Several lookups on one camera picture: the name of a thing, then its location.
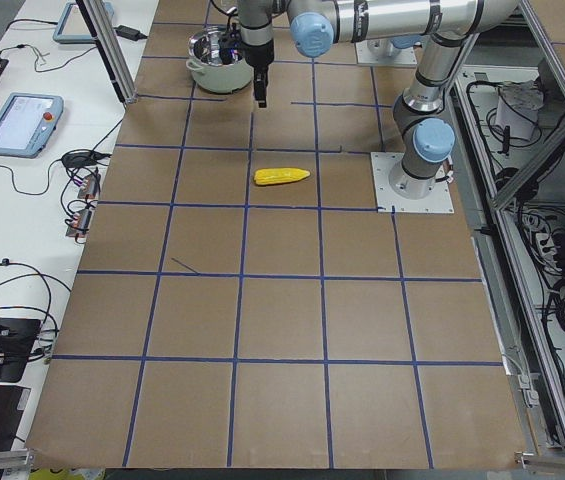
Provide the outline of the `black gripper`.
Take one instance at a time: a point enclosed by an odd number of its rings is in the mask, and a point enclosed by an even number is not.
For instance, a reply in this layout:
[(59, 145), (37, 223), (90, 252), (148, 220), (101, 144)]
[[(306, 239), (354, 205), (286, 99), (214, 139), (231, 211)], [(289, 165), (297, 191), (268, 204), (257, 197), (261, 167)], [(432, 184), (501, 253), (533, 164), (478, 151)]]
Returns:
[(268, 69), (275, 59), (274, 41), (262, 45), (243, 43), (243, 56), (254, 70), (254, 99), (259, 108), (267, 107)]

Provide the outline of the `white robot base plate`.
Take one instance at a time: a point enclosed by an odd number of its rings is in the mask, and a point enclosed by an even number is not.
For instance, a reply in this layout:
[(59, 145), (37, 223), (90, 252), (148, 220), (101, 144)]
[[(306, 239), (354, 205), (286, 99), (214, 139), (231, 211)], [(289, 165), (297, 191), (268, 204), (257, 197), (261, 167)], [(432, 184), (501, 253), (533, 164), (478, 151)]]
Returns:
[(371, 165), (379, 213), (453, 214), (449, 182), (442, 165), (430, 179), (406, 174), (402, 152), (372, 152)]

